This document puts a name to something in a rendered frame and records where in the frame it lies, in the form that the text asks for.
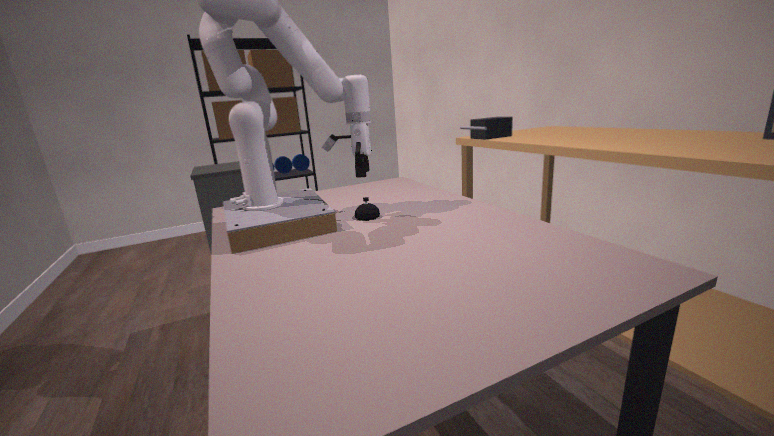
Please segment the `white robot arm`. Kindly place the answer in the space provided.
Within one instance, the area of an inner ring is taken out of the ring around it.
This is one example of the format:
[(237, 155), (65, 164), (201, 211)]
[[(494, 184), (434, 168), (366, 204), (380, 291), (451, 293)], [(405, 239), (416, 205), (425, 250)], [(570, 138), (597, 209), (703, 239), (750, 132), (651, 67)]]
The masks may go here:
[(363, 75), (338, 78), (277, 0), (197, 2), (205, 11), (199, 26), (201, 45), (220, 90), (230, 98), (248, 97), (242, 98), (243, 102), (229, 113), (246, 192), (230, 202), (242, 204), (248, 211), (279, 207), (283, 198), (277, 195), (271, 149), (265, 133), (275, 126), (277, 112), (260, 72), (242, 64), (232, 36), (238, 19), (256, 21), (264, 35), (323, 101), (345, 101), (347, 123), (371, 121), (368, 80)]

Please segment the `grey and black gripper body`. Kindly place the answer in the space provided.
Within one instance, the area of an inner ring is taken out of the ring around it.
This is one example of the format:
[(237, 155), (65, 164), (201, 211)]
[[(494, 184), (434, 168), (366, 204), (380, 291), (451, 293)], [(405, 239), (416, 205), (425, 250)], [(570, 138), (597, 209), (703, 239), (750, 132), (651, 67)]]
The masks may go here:
[(350, 124), (352, 152), (354, 157), (355, 157), (354, 151), (356, 150), (356, 142), (361, 143), (360, 154), (364, 153), (364, 155), (369, 156), (371, 153), (368, 123), (371, 123), (371, 121), (347, 123), (347, 124)]

